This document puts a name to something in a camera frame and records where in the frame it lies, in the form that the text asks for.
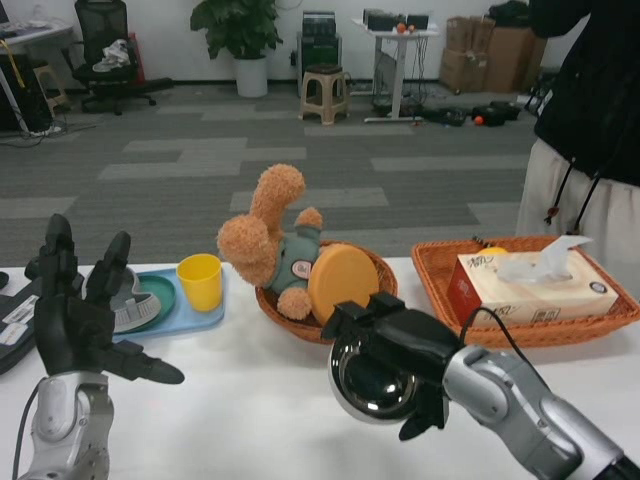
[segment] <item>white tissue paper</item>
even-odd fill
[[[569,249],[589,243],[588,237],[563,235],[540,252],[535,264],[522,259],[506,259],[498,267],[500,280],[508,283],[539,285],[571,279],[567,268]]]

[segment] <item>blue tray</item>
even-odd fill
[[[207,330],[217,324],[224,317],[224,307],[226,303],[227,279],[222,269],[222,302],[220,306],[211,312],[196,312],[184,294],[180,280],[176,275],[175,268],[167,268],[164,270],[153,270],[149,272],[139,273],[139,277],[145,275],[157,275],[169,280],[176,289],[176,303],[173,309],[167,315],[167,318],[153,323],[148,329],[139,332],[121,333],[114,335],[114,340],[133,340],[136,338],[150,337],[156,335],[173,335],[176,333],[196,332],[198,330]]]

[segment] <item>white table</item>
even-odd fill
[[[389,264],[407,305],[430,310],[411,260]],[[167,267],[172,265],[134,269]],[[399,425],[372,426],[349,417],[329,387],[329,348],[299,340],[268,320],[253,289],[224,268],[229,301],[217,327],[141,341],[146,353],[182,369],[182,385],[110,376],[110,480],[532,478],[497,436],[456,405],[445,430],[404,444],[397,439]],[[15,293],[25,283],[21,269],[5,271],[12,283],[2,293]],[[557,394],[640,461],[640,324],[585,345],[527,353]],[[9,478],[24,402],[44,373],[33,351],[0,376],[0,478]],[[21,472],[31,451],[27,435]]]
[[[73,30],[71,25],[67,25],[64,23],[50,23],[50,27],[51,28],[47,30],[39,30],[37,32],[29,33],[26,35],[18,35],[17,37],[7,38],[6,42],[9,45],[9,48],[12,49],[11,50],[12,53],[17,53],[13,50],[13,47],[27,47],[29,45],[42,42],[44,40],[52,40],[55,37],[68,35]],[[0,47],[0,53],[6,54],[6,51],[4,50],[4,48]],[[18,120],[18,124],[20,125],[20,128],[24,132],[29,133],[29,128],[27,127],[27,124],[22,119],[22,111],[20,110],[20,106],[18,105],[18,102],[13,96],[11,87],[7,83],[7,78],[5,77],[2,69],[0,69],[0,84],[2,84],[2,89],[4,90],[4,93],[7,95],[9,104],[13,108],[13,111],[16,115],[16,119]]]
[[[440,30],[435,23],[430,23],[426,30],[416,30],[413,33],[408,31],[405,33],[398,33],[395,29],[391,32],[378,32],[369,30],[364,24],[362,19],[352,18],[351,21],[358,27],[363,29],[369,35],[376,39],[375,56],[373,63],[373,87],[371,92],[365,92],[365,95],[374,94],[376,92],[376,68],[380,64],[380,57],[382,56],[382,40],[393,40],[398,43],[398,58],[396,60],[396,70],[393,81],[393,96],[391,104],[391,113],[387,117],[370,117],[365,118],[365,122],[407,122],[415,121],[415,117],[401,117],[400,116],[400,104],[402,103],[402,83],[404,80],[404,65],[407,57],[407,44],[409,42],[416,42],[422,38],[437,37],[440,35]]]

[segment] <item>yellow cup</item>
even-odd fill
[[[222,300],[222,263],[215,255],[198,253],[180,262],[176,269],[189,303],[198,312],[209,312]]]

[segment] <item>tissue box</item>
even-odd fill
[[[517,258],[535,263],[540,252],[458,255],[448,296],[461,325],[480,306],[495,311],[506,324],[552,322],[609,312],[618,294],[577,251],[568,252],[570,280],[546,284],[508,283],[497,275],[500,263]],[[473,324],[494,327],[480,312]]]

